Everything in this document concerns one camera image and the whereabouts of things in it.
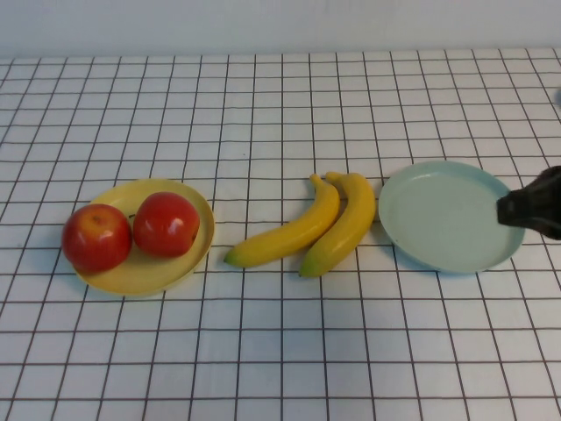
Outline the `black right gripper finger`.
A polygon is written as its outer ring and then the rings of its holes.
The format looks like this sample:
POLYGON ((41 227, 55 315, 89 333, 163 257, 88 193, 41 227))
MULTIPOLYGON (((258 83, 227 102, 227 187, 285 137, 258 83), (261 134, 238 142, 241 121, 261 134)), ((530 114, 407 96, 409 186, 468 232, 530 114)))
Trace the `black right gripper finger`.
POLYGON ((545 169, 530 184, 496 202, 500 225, 521 227, 560 240, 560 166, 545 169))

